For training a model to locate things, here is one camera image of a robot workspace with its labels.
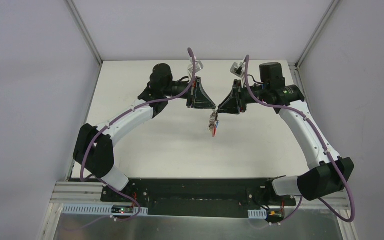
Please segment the keyring with coloured keys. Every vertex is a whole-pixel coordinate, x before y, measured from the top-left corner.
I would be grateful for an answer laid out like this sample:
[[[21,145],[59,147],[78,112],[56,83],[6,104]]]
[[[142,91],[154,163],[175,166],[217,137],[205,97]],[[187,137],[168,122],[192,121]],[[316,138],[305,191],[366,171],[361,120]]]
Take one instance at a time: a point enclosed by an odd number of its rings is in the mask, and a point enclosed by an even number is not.
[[[217,134],[217,128],[219,125],[219,114],[217,110],[214,110],[209,116],[208,130],[211,136],[214,138]]]

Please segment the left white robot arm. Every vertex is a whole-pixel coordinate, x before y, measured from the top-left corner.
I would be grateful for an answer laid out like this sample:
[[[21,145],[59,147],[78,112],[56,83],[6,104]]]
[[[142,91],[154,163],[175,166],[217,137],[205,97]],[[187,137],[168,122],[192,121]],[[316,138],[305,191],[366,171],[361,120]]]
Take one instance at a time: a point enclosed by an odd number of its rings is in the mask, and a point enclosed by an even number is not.
[[[189,109],[215,110],[216,104],[196,75],[202,69],[202,63],[197,61],[188,67],[186,77],[175,81],[171,67],[159,63],[130,108],[97,126],[84,124],[73,151],[73,159],[81,165],[81,170],[113,187],[113,195],[120,202],[129,201],[133,189],[128,185],[129,178],[115,165],[114,146],[133,129],[159,115],[170,100],[184,99]]]

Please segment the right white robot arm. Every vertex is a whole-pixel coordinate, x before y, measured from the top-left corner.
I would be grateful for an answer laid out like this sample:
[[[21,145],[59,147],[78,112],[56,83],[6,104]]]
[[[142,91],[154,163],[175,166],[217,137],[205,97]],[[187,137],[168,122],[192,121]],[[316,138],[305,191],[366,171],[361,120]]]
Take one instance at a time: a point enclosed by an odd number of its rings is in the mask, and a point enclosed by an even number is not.
[[[288,125],[297,140],[309,168],[298,176],[272,179],[264,190],[264,200],[276,205],[284,196],[302,196],[308,201],[320,199],[345,189],[354,170],[349,157],[341,157],[333,149],[314,122],[305,97],[296,85],[287,85],[279,62],[259,65],[260,83],[248,86],[245,81],[246,64],[234,63],[230,72],[238,78],[232,90],[218,106],[218,113],[239,115],[247,106],[264,103],[274,109]]]

